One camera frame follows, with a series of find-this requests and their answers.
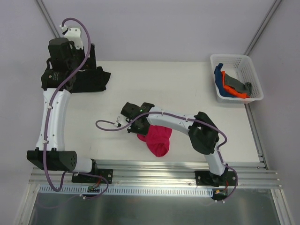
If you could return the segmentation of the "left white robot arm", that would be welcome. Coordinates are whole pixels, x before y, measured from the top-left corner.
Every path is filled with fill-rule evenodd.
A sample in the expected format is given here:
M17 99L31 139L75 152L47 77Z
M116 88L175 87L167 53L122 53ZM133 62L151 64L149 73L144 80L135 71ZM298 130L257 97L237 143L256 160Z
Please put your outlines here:
M74 150L67 151L64 142L66 111L75 82L75 77L67 78L82 61L74 42L65 37L50 40L48 50L50 57L41 76L42 126L36 147L27 152L27 159L41 170L78 172L88 182L94 182L98 170L92 159L80 157Z

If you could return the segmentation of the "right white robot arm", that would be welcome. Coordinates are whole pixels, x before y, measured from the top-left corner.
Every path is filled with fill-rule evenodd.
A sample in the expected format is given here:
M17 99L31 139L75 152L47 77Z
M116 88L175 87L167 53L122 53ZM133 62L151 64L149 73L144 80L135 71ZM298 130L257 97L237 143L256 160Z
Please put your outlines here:
M228 165L218 152L221 147L219 135L222 133L206 113L175 114L150 103L141 106L126 103L120 113L129 123L127 131L137 134L157 157L169 151L172 131L188 136L193 149L205 156L209 166L208 171L200 174L201 183L213 187L225 184Z

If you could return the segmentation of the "pink t shirt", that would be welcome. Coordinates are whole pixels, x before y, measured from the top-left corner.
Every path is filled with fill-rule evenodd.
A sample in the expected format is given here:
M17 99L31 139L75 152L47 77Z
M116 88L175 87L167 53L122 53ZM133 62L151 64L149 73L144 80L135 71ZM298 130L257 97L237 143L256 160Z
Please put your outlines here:
M147 135L137 134L137 137L146 143L152 154L159 158L169 151L172 131L167 127L150 125Z

